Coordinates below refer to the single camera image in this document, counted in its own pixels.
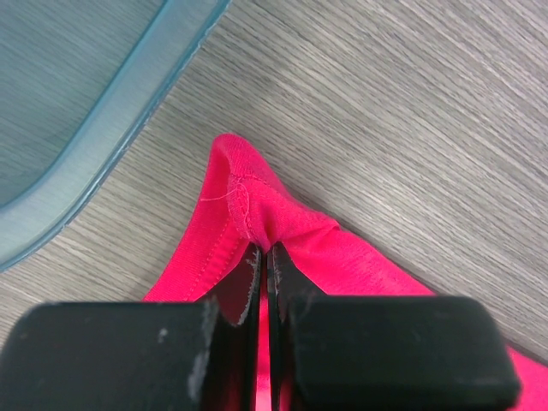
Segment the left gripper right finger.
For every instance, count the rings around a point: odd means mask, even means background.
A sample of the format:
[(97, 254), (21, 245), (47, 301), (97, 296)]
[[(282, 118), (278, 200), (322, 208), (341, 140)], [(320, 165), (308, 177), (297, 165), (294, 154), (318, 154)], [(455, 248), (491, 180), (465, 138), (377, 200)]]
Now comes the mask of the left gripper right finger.
[(327, 295), (267, 255), (275, 410), (507, 410), (521, 382), (497, 325), (464, 296)]

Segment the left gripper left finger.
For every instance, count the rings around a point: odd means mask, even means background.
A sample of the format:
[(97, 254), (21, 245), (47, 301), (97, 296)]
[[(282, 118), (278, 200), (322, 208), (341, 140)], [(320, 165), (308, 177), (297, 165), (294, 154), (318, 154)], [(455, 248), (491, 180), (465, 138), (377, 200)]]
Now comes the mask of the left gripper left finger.
[(252, 410), (262, 255), (195, 302), (58, 302), (1, 353), (4, 410)]

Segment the pink red t-shirt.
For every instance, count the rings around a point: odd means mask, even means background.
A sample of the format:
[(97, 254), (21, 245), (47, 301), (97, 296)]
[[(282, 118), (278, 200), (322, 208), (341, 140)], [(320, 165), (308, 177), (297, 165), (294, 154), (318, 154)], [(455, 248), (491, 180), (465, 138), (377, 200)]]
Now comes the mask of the pink red t-shirt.
[[(327, 295), (459, 296), (433, 294), (367, 241), (295, 200), (243, 138), (233, 134), (217, 137), (194, 214), (147, 299), (195, 302), (235, 268), (248, 246), (260, 250), (252, 410), (275, 410), (271, 406), (267, 255), (277, 244), (286, 248), (296, 268)], [(504, 345), (521, 382), (518, 401), (507, 410), (546, 409), (546, 366)]]

